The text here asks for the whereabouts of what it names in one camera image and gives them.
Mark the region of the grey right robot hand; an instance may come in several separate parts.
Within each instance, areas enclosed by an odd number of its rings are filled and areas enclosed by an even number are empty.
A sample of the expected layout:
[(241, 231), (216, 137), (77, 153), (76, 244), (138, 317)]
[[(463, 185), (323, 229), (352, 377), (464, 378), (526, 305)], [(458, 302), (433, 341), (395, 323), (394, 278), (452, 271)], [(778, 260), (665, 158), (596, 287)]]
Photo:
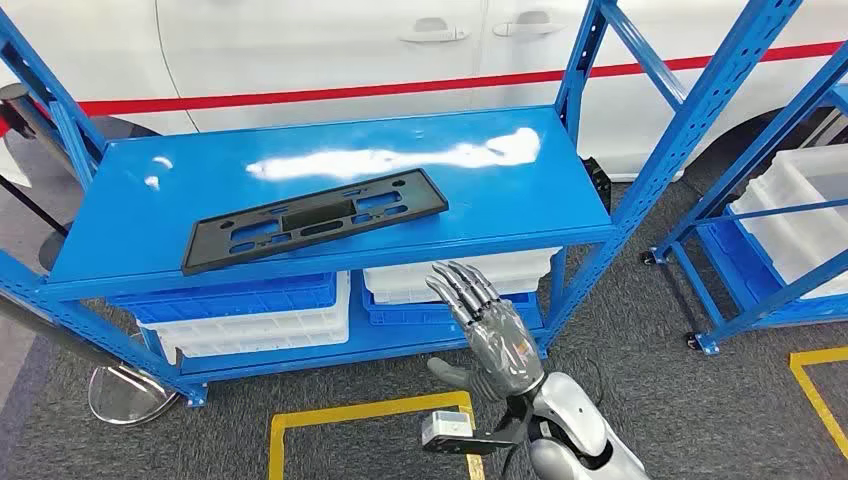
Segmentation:
[(489, 402), (524, 394), (544, 380), (537, 344), (509, 300), (476, 267), (436, 261), (427, 286), (449, 307), (477, 366), (460, 368), (432, 357), (427, 367), (441, 381)]

